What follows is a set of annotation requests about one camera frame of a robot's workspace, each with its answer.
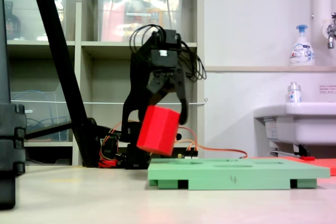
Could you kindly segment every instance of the white sink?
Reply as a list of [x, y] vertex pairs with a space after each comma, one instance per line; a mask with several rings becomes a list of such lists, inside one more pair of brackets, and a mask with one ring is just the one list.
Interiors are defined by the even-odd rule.
[[264, 119], [267, 137], [274, 142], [336, 145], [336, 103], [266, 106], [256, 109], [254, 117]]

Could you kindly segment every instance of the spray bottle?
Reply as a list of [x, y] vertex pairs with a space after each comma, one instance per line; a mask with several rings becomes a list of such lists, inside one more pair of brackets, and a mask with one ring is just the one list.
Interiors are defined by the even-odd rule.
[[306, 25], [299, 25], [296, 29], [299, 30], [299, 38], [294, 44], [292, 53], [289, 58], [289, 64], [291, 67], [295, 66], [314, 66], [315, 65], [315, 53], [311, 47], [311, 43], [308, 42], [305, 30], [308, 28]]

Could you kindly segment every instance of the floor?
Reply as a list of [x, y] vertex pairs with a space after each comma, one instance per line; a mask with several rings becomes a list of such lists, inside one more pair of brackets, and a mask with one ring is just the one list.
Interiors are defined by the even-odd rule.
[[318, 189], [157, 190], [145, 170], [35, 166], [17, 182], [1, 224], [336, 223], [336, 177]]

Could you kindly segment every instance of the hole in board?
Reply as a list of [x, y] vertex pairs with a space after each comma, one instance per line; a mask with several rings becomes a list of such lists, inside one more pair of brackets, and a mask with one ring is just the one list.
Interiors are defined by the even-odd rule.
[[276, 165], [276, 164], [283, 164], [282, 162], [254, 162], [257, 165]]
[[178, 162], [178, 161], [173, 161], [173, 162], [169, 162], [170, 164], [173, 164], [173, 165], [200, 165], [202, 163], [200, 162]]
[[236, 159], [214, 159], [214, 160], [211, 160], [210, 162], [236, 162], [238, 160]]
[[178, 180], [177, 183], [179, 189], [188, 189], [188, 180]]
[[290, 188], [298, 188], [298, 180], [297, 179], [291, 179], [290, 180]]
[[215, 167], [222, 167], [222, 168], [247, 168], [253, 167], [252, 165], [214, 165]]

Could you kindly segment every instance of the orange wire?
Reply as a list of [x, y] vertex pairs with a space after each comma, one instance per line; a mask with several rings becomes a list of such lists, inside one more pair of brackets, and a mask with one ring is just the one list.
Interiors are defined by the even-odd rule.
[[189, 129], [188, 127], [184, 127], [184, 126], [180, 126], [179, 127], [180, 129], [186, 129], [188, 130], [195, 138], [195, 141], [192, 141], [192, 140], [181, 140], [181, 141], [177, 141], [176, 144], [178, 143], [183, 143], [183, 142], [192, 142], [190, 146], [188, 146], [187, 150], [189, 151], [192, 147], [192, 145], [195, 145], [195, 150], [197, 150], [197, 147], [200, 147], [204, 150], [207, 150], [207, 151], [218, 151], [218, 152], [239, 152], [239, 153], [243, 153], [245, 154], [245, 156], [243, 156], [242, 158], [247, 158], [248, 155], [247, 155], [247, 152], [245, 151], [242, 151], [242, 150], [237, 150], [237, 149], [221, 149], [221, 148], [209, 148], [209, 147], [205, 147], [203, 145], [200, 145], [197, 143], [197, 136], [196, 134], [191, 130]]
[[[116, 124], [116, 125], [109, 131], [109, 133], [113, 134], [113, 133], [116, 131], [116, 129], [119, 127], [120, 124], [122, 124], [122, 122], [117, 123], [117, 124]], [[100, 156], [101, 158], [104, 158], [104, 159], [107, 159], [107, 160], [114, 160], [114, 159], [110, 159], [110, 158], [105, 157], [105, 156], [103, 155], [102, 151], [101, 151], [101, 149], [102, 149], [104, 143], [105, 143], [109, 138], [110, 138], [110, 136], [107, 135], [107, 136], [104, 138], [103, 142], [101, 143], [99, 156]], [[119, 152], [119, 143], [118, 143], [118, 142], [117, 142], [117, 152]]]

